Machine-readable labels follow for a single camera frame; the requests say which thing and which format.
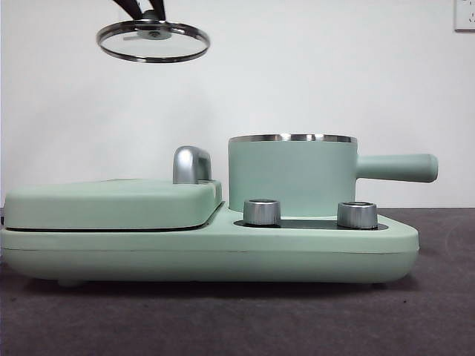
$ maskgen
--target white wall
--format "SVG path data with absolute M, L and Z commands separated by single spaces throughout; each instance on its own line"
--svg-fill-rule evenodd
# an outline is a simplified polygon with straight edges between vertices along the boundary
M 212 38 L 173 65 L 99 50 L 98 29 L 126 17 L 112 1 L 1 5 L 2 200 L 20 185 L 168 179 L 185 144 L 210 152 L 227 188 L 229 137 L 293 132 L 438 156 L 437 182 L 362 180 L 361 200 L 475 206 L 475 34 L 453 32 L 451 0 L 168 0 L 169 20 Z

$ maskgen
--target glass lid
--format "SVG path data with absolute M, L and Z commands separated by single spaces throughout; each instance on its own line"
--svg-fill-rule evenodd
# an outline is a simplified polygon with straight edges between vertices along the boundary
M 107 54 L 133 62 L 174 63 L 201 57 L 210 40 L 202 30 L 168 22 L 162 0 L 150 0 L 153 10 L 142 13 L 135 0 L 114 0 L 134 20 L 102 28 L 97 44 Z

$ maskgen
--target saucepan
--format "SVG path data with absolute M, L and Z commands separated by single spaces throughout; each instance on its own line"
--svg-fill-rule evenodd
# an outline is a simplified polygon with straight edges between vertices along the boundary
M 269 134 L 229 140 L 229 208 L 245 200 L 273 199 L 289 217 L 336 215 L 340 202 L 355 200 L 359 178 L 433 182 L 432 154 L 358 156 L 354 137 Z

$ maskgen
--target metal handle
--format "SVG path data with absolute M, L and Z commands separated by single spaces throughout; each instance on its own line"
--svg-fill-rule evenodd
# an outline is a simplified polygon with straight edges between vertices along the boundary
M 211 180 L 209 153 L 194 146 L 182 146 L 173 159 L 173 184 L 198 184 L 198 180 Z
M 358 158 L 357 178 L 433 182 L 439 164 L 432 154 L 363 156 Z

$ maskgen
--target mint green appliance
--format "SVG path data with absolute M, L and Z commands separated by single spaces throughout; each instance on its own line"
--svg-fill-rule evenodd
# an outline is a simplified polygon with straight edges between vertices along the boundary
M 274 150 L 274 155 L 290 158 L 295 151 L 287 144 L 303 142 L 303 136 L 327 142 L 327 135 L 284 135 L 285 145 L 264 151 L 255 146 L 255 156 L 265 159 Z M 308 154 L 315 165 L 348 176 L 326 182 L 334 197 L 328 194 L 324 200 L 316 189 L 323 181 L 315 179 L 315 189 L 298 187 L 309 188 L 315 211 L 322 211 L 312 216 L 309 200 L 302 199 L 299 208 L 299 199 L 292 198 L 292 192 L 300 196 L 295 187 L 282 185 L 287 184 L 285 175 L 272 176 L 269 190 L 253 191 L 257 183 L 249 177 L 267 177 L 262 170 L 268 166 L 246 166 L 252 152 L 236 150 L 235 142 L 229 146 L 230 189 L 243 191 L 245 186 L 236 180 L 243 177 L 252 193 L 239 196 L 231 191 L 231 206 L 222 202 L 221 184 L 212 179 L 209 155 L 192 146 L 177 149 L 173 180 L 166 182 L 116 179 L 10 191 L 1 230 L 5 262 L 19 273 L 58 280 L 63 286 L 89 280 L 384 283 L 410 271 L 419 250 L 417 231 L 376 216 L 372 204 L 346 198 L 354 199 L 359 170 L 375 178 L 429 181 L 436 177 L 435 158 L 401 156 L 390 164 L 370 159 L 358 161 L 361 166 L 355 168 L 354 142 L 333 139 L 329 151 L 327 146 L 309 145 L 334 155 L 328 160 Z M 347 152 L 349 168 L 334 167 L 344 156 L 339 151 Z M 286 165 L 295 167 L 284 159 L 282 171 Z

